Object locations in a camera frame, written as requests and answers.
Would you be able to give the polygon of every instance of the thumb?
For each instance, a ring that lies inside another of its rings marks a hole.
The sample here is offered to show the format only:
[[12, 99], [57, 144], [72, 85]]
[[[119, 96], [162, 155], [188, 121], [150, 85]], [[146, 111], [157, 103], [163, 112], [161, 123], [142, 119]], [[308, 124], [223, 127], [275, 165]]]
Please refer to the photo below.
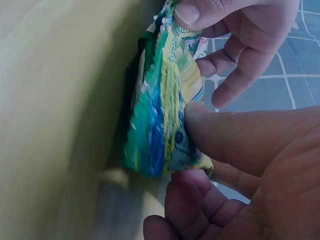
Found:
[[201, 152], [257, 177], [298, 136], [316, 128], [319, 118], [319, 108], [211, 113], [191, 103], [185, 109], [187, 132]]
[[174, 17], [183, 28], [198, 31], [257, 2], [258, 0], [181, 0], [175, 9]]

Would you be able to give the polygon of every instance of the finger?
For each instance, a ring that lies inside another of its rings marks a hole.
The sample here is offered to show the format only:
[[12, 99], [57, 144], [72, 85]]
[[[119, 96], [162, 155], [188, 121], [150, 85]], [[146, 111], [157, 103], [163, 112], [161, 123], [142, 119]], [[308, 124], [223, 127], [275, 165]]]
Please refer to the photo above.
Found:
[[226, 35], [229, 32], [230, 31], [225, 25], [224, 21], [221, 20], [218, 21], [216, 24], [203, 29], [202, 37], [214, 39]]
[[317, 126], [313, 108], [244, 113], [208, 113], [201, 104], [185, 109], [185, 125], [207, 156], [261, 177], [269, 163], [297, 136]]
[[157, 215], [144, 220], [143, 237], [145, 240], [179, 240], [174, 227], [165, 218]]
[[218, 74], [233, 68], [245, 46], [232, 35], [225, 43], [223, 49], [215, 51], [208, 56], [198, 59], [200, 73], [202, 76]]
[[182, 180], [195, 185], [202, 197], [201, 210], [207, 219], [210, 219], [215, 212], [228, 200], [208, 179], [202, 169], [193, 169], [184, 172], [174, 173], [172, 181]]
[[250, 207], [242, 208], [214, 239], [271, 239], [267, 228], [248, 210]]
[[263, 53], [252, 48], [244, 49], [237, 68], [214, 91], [212, 104], [221, 108], [236, 99], [264, 73], [273, 57], [273, 53]]
[[250, 175], [239, 171], [235, 167], [212, 160], [214, 170], [211, 179], [217, 183], [223, 184], [248, 199], [251, 199], [260, 185], [260, 177]]
[[228, 200], [201, 169], [175, 173], [171, 178], [165, 215], [182, 239], [212, 239], [245, 206]]
[[182, 0], [174, 17], [179, 25], [197, 31], [208, 28], [229, 14], [254, 5], [258, 0]]
[[234, 199], [228, 200], [227, 197], [209, 181], [202, 169], [175, 173], [172, 175], [172, 181], [186, 181], [196, 185], [202, 195], [202, 212], [211, 225], [223, 228], [246, 206], [246, 204], [241, 201]]
[[197, 187], [187, 181], [171, 181], [167, 187], [164, 214], [186, 240], [197, 239], [209, 226], [202, 212], [202, 196]]

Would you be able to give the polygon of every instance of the snack packet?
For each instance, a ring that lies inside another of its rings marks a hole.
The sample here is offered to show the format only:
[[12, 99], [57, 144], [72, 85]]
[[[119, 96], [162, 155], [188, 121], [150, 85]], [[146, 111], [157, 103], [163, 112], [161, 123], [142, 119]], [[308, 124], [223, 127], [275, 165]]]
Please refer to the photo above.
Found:
[[186, 104], [202, 102], [204, 96], [194, 60], [201, 32], [177, 25], [176, 4], [167, 0], [138, 42], [140, 63], [123, 164], [147, 177], [196, 168], [210, 175], [213, 170], [184, 127]]

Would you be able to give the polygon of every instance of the hand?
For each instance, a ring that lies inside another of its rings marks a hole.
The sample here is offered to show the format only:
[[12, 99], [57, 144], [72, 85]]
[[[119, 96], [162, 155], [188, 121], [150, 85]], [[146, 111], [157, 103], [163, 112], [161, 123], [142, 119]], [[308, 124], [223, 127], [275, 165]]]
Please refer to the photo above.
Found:
[[251, 200], [228, 200], [203, 170], [175, 173], [165, 218], [144, 221], [145, 240], [320, 239], [320, 108], [208, 113], [191, 104], [189, 134], [211, 158], [212, 180]]
[[203, 36], [231, 37], [200, 60], [201, 74], [237, 68], [216, 89], [212, 103], [220, 108], [234, 100], [267, 69], [295, 21], [300, 0], [181, 0], [175, 19]]

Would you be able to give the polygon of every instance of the knuckle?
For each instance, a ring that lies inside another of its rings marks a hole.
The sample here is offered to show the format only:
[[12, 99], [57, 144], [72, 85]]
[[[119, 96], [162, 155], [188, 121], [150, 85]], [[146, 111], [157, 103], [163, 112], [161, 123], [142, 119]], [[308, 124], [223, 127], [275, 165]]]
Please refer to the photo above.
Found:
[[226, 11], [226, 7], [229, 5], [230, 0], [211, 0], [212, 1], [212, 9], [214, 11], [219, 11], [220, 13], [224, 13]]

